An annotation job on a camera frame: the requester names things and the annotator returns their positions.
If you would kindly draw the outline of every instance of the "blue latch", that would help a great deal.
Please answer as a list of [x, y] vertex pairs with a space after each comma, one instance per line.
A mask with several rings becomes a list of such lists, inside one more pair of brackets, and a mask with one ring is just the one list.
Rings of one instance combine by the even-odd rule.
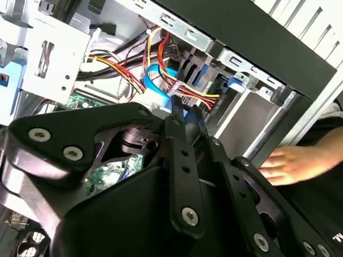
[[26, 61], [15, 59], [0, 67], [0, 124], [8, 126], [14, 119], [14, 111], [23, 84]]

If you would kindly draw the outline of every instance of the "metal drive bracket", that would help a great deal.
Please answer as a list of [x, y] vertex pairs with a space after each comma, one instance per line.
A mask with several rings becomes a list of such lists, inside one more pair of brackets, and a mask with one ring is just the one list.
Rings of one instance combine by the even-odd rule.
[[150, 0], [116, 1], [201, 51], [207, 52], [214, 44], [212, 38]]

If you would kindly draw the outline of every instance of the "black side panel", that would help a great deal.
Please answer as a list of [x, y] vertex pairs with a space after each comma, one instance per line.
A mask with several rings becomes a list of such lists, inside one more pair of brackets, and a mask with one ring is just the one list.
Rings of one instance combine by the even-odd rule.
[[315, 100], [331, 65], [249, 0], [155, 0]]

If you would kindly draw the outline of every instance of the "wire bundle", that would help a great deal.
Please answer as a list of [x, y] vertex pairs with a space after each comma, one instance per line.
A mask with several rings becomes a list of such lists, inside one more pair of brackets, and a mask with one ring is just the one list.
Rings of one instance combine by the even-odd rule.
[[134, 89], [139, 93], [143, 94], [146, 90], [146, 87], [125, 67], [114, 63], [108, 59], [105, 59], [103, 57], [96, 57], [93, 55], [89, 56], [89, 59], [102, 62], [109, 67], [111, 67], [113, 70], [115, 70], [118, 74], [120, 74]]
[[[170, 33], [167, 32], [167, 35], [166, 35], [165, 39], [159, 45], [159, 49], [158, 49], [158, 64], [159, 64], [159, 67], [160, 67], [160, 73], [161, 73], [160, 75], [161, 75], [161, 77], [166, 82], [167, 88], [171, 89], [173, 84], [178, 82], [178, 79], [173, 77], [173, 76], [171, 76], [170, 74], [168, 74], [167, 69], [166, 69], [166, 67], [165, 67], [165, 65], [163, 63], [163, 56], [164, 56], [163, 53], [165, 51], [167, 43], [169, 42], [169, 39], [170, 39]], [[203, 102], [209, 110], [211, 110], [212, 106], [215, 104], [216, 98], [218, 98], [220, 96], [220, 95], [204, 94], [204, 93], [199, 92], [198, 90], [190, 87], [185, 82], [182, 82], [182, 81], [179, 81], [179, 82], [182, 84], [182, 86], [176, 92], [178, 95], [198, 99], [201, 102]]]

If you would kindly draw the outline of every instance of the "red wire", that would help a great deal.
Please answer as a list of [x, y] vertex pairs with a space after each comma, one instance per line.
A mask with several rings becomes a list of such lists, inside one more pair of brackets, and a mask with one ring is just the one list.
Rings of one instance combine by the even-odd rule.
[[142, 86], [144, 89], [146, 89], [145, 85], [143, 85], [129, 70], [127, 70], [126, 68], [124, 68], [123, 66], [114, 63], [112, 61], [109, 61], [107, 59], [103, 59], [103, 58], [98, 58], [98, 59], [102, 59], [103, 61], [107, 61], [110, 64], [112, 64], [113, 66], [116, 66], [121, 72], [125, 73], [125, 75], [130, 76], [138, 85]]
[[[163, 55], [164, 48], [165, 48], [165, 46], [166, 46], [166, 44], [167, 44], [169, 38], [170, 38], [170, 33], [167, 32], [167, 35], [166, 35], [165, 39], [162, 41], [162, 43], [159, 45], [159, 50], [158, 50], [158, 63], [159, 63], [159, 65], [160, 65], [160, 68], [161, 68], [163, 71], [165, 71], [165, 72], [167, 72], [167, 69], [166, 69], [166, 67], [165, 67], [165, 65], [164, 65], [164, 63], [163, 63], [163, 57], [162, 57], [162, 55]], [[186, 89], [186, 88], [180, 87], [179, 90], [180, 90], [183, 94], [187, 94], [187, 95], [190, 95], [190, 96], [194, 96], [194, 97], [196, 97], [196, 98], [198, 98], [198, 99], [201, 99], [202, 101], [206, 102], [209, 106], [211, 106], [211, 104], [215, 104], [215, 100], [207, 99], [207, 98], [205, 98], [205, 97], [202, 97], [202, 96], [200, 96], [200, 95], [197, 95], [197, 94], [195, 94], [194, 92], [192, 92], [192, 91], [190, 91], [190, 90], [188, 90], [188, 89]]]

